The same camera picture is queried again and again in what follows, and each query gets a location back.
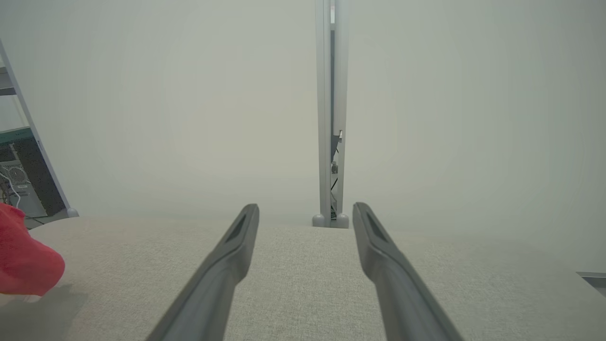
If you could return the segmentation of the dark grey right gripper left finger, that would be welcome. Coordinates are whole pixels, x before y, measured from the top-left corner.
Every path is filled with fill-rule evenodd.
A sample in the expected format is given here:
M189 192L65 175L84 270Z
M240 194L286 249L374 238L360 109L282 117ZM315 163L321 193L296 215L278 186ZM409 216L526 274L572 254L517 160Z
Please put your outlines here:
M223 341L238 283L250 269L259 207L242 208L146 341Z

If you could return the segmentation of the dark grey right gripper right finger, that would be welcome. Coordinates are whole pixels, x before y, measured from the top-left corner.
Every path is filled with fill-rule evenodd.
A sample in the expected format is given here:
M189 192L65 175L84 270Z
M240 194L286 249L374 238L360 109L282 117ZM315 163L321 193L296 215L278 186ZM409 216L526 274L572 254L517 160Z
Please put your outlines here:
M356 202L352 217L362 270L376 287L387 341L463 341L372 208Z

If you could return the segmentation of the red and white jersey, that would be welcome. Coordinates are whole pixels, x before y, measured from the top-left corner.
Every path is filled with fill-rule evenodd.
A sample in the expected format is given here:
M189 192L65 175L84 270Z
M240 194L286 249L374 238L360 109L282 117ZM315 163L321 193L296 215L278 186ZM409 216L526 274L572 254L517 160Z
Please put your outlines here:
M64 272L63 257L30 235L24 212L0 203L0 294L44 296Z

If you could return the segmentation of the black mesh computer tower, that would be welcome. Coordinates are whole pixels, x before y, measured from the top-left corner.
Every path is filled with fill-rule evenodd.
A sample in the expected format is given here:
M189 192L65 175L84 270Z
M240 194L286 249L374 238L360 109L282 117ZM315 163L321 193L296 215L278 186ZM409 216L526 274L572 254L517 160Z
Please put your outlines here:
M44 210L39 216L54 216L65 209L66 205L35 138L19 140L13 143L13 147L31 182L30 187Z

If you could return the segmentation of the silver computer case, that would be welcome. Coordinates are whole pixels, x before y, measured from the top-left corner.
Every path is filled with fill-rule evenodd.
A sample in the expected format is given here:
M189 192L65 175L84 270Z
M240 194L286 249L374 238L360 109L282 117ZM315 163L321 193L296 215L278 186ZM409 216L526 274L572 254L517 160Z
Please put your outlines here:
M0 162L0 179L7 185L10 205L21 209L26 216L32 218L47 216L47 211L21 162Z

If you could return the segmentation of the grey metal partition post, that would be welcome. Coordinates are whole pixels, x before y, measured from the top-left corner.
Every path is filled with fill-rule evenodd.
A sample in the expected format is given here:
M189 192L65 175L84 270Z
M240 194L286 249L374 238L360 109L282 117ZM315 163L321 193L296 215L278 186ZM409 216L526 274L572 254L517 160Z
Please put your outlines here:
M330 0L314 0L320 213L312 218L316 227L331 227L331 53Z
M346 170L347 81L350 52L350 1L335 0L335 98L333 133L339 136L338 178L336 182L336 227L348 229L350 218L344 205Z

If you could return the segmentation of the slanted grey partition post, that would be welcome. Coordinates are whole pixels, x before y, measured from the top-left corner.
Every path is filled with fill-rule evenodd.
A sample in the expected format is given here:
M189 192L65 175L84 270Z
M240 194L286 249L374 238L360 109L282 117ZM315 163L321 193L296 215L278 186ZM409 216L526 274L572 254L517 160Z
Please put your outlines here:
M13 66L11 64L11 60L9 60L9 56L7 53L6 48L4 47L4 44L2 42L2 40L0 39L0 56L7 68L7 73L9 74L9 79L11 80L11 84L13 85L15 92L18 96L19 102L21 104L22 110L24 112L24 115L28 121L28 125L30 130L32 130L32 134L36 140L36 144L37 147L41 153L41 155L43 156L43 159L46 163L48 172L50 173L50 176L52 177L54 184L58 190L59 195L62 198L62 201L66 207L66 214L68 218L74 218L74 217L78 217L80 216L78 210L75 207L72 207L66 197L65 192L63 191L63 188L61 186L61 184L59 183L58 177L56 175L56 173L54 172L54 168L52 166L52 163L50 161L50 158L48 157L47 151L45 150L45 147L43 145L43 142L40 138L40 134L39 131L33 121L32 115L30 113L29 107L25 101L24 95L23 95L23 91L21 89L21 86L17 80L17 77L15 76L15 72L13 69Z

